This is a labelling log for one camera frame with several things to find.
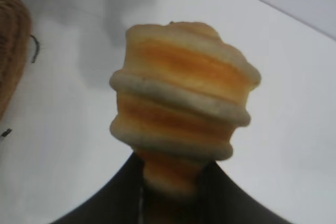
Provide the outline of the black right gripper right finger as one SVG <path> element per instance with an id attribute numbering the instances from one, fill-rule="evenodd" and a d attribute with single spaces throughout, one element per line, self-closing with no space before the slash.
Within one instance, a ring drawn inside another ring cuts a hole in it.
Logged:
<path id="1" fill-rule="evenodd" d="M 335 179 L 294 177 L 286 187 L 255 179 L 261 203 L 240 188 L 216 162 L 202 169 L 202 223 L 335 223 Z"/>

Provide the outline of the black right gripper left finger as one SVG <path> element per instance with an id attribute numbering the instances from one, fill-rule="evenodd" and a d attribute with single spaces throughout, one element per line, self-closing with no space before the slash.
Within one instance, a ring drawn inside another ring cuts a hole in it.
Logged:
<path id="1" fill-rule="evenodd" d="M 143 162 L 131 154 L 92 197 L 53 223 L 139 223 Z"/>

